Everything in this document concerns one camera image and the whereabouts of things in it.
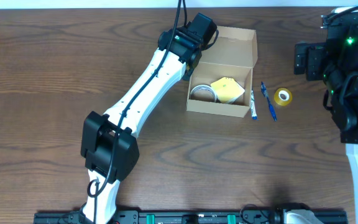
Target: green led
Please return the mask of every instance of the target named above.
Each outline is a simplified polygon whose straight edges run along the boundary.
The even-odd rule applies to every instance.
[[[352,37],[349,37],[346,41],[349,45],[352,45],[354,42],[354,39]]]

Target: wooden table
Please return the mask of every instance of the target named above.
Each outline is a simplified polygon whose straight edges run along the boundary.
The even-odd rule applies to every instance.
[[[325,40],[331,8],[189,9],[220,26],[257,30],[258,121],[186,112],[187,82],[156,106],[140,159],[117,204],[143,210],[238,209],[303,202],[343,208],[354,222],[352,176],[325,86],[293,74],[295,43]],[[0,223],[86,202],[80,156],[86,115],[115,104],[150,62],[175,9],[0,10]],[[292,91],[273,122],[259,89]]]

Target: sticky note pad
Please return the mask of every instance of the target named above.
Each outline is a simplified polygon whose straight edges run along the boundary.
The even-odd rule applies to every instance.
[[[245,92],[245,89],[233,78],[227,77],[211,83],[211,87],[221,103],[233,103]]]

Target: open box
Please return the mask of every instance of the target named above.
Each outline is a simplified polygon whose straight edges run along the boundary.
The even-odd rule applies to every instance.
[[[244,117],[250,105],[252,72],[258,59],[256,31],[218,26],[218,39],[193,72],[187,95],[187,110],[201,113]],[[245,92],[233,104],[203,101],[190,91],[197,85],[211,85],[222,77],[234,78]]]

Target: box flap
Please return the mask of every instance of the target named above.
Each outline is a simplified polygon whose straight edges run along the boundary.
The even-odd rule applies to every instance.
[[[203,51],[200,62],[253,68],[258,58],[256,31],[221,26],[218,31],[218,39]]]

